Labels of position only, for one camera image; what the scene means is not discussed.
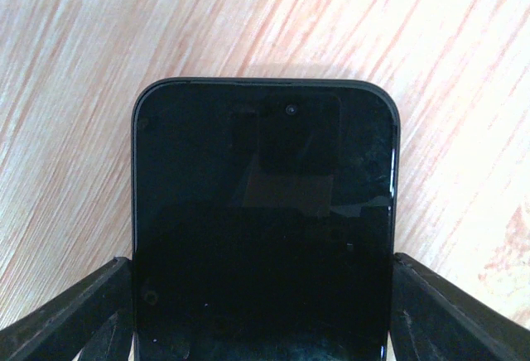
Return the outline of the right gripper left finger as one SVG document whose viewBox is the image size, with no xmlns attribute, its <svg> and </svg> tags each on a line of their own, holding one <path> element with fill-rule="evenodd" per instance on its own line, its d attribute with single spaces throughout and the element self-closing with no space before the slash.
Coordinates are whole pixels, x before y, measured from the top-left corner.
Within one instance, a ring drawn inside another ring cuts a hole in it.
<svg viewBox="0 0 530 361">
<path fill-rule="evenodd" d="M 2 360 L 127 360 L 133 340 L 131 261 L 113 258 L 1 330 Z"/>
</svg>

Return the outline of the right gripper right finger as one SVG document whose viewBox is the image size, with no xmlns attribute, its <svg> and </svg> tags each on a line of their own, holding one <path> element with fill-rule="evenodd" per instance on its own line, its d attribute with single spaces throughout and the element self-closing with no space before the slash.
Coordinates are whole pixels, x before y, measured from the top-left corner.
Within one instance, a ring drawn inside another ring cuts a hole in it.
<svg viewBox="0 0 530 361">
<path fill-rule="evenodd" d="M 405 253 L 393 258 L 397 360 L 528 360 L 529 330 Z"/>
</svg>

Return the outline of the black phone screen up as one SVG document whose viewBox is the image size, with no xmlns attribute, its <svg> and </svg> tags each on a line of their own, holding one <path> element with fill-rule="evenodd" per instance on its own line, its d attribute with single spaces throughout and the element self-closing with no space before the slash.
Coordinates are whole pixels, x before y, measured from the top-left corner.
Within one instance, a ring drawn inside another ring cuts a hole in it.
<svg viewBox="0 0 530 361">
<path fill-rule="evenodd" d="M 132 112 L 138 360 L 383 360 L 396 104 L 358 80 L 173 78 Z"/>
</svg>

